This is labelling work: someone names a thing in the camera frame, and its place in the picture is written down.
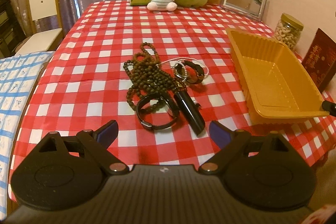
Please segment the black lipstick tube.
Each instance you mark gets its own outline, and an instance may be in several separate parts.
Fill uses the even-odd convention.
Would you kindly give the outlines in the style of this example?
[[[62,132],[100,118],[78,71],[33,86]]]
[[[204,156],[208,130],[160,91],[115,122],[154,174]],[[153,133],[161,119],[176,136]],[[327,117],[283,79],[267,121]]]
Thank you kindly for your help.
[[[185,90],[179,90],[174,93],[174,99],[179,109],[182,111],[193,132],[198,136],[205,129],[205,120],[198,110],[198,105],[189,96]]]

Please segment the yellow plastic tray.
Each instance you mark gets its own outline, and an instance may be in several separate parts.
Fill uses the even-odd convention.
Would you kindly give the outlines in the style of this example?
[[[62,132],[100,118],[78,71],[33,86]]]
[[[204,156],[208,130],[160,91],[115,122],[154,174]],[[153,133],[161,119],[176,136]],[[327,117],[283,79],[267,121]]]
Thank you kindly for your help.
[[[282,42],[226,30],[231,57],[254,124],[293,124],[328,116],[315,83]]]

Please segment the red checkered tablecloth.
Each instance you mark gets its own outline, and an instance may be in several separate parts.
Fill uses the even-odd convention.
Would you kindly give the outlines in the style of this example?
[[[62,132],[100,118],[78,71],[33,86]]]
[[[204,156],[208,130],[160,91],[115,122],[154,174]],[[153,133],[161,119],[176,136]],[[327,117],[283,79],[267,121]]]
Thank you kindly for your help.
[[[161,61],[192,57],[209,76],[190,96],[201,105],[206,122],[264,135],[271,125],[252,125],[230,55],[227,28],[270,37],[260,23],[215,5],[174,12],[150,12],[127,1],[91,4],[58,47],[30,100],[11,159],[15,170],[50,131],[75,135],[114,119],[119,134],[109,147],[126,164],[192,164],[207,161],[218,147],[207,132],[195,135],[183,116],[173,128],[149,132],[126,102],[131,82],[123,64],[152,43]]]

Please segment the cashew jar gold lid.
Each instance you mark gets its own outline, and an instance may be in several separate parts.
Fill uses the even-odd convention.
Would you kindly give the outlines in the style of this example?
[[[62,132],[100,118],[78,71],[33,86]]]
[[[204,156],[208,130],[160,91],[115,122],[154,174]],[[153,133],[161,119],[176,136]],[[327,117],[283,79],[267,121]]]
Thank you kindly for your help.
[[[289,49],[294,50],[297,45],[304,25],[290,14],[283,13],[274,31],[274,38],[283,42]]]

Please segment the blue white checkered cushion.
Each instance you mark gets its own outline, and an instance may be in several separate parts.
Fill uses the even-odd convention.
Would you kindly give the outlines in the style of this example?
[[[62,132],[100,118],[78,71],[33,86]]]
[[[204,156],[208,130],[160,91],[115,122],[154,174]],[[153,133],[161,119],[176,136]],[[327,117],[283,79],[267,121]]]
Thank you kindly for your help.
[[[38,76],[53,55],[41,51],[1,59],[1,219],[7,215],[10,157],[19,122]]]

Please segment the white wooden chair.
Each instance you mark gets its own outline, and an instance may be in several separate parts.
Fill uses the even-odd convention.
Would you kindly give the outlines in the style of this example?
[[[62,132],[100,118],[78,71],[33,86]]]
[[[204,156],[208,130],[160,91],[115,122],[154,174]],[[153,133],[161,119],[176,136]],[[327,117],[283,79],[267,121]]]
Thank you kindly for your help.
[[[27,0],[27,9],[33,35],[26,38],[16,48],[15,55],[55,51],[64,38],[59,0]],[[56,19],[57,26],[49,26],[46,30],[38,30],[37,23],[47,19]]]

